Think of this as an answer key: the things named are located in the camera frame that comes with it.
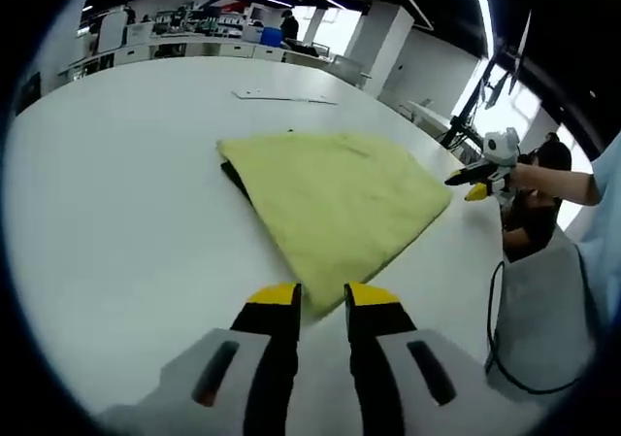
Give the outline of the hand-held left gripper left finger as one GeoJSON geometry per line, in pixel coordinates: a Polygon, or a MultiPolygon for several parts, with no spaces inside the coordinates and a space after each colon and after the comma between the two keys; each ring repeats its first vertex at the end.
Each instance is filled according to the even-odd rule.
{"type": "Polygon", "coordinates": [[[282,435],[298,371],[302,287],[251,295],[228,328],[215,328],[167,363],[156,388],[97,421],[108,435],[282,435]]]}

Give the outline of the person's right hand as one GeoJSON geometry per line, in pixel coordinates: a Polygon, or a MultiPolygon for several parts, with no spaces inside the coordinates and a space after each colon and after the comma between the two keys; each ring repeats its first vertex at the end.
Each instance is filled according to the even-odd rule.
{"type": "Polygon", "coordinates": [[[517,163],[506,176],[507,187],[516,189],[532,188],[532,171],[534,169],[533,165],[517,163]]]}

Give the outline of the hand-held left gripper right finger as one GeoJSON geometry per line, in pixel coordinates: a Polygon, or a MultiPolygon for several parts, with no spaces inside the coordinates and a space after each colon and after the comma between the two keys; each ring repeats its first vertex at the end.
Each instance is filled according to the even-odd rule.
{"type": "Polygon", "coordinates": [[[535,405],[492,388],[483,366],[440,333],[417,328],[386,289],[344,287],[349,370],[366,435],[526,435],[535,405]]]}

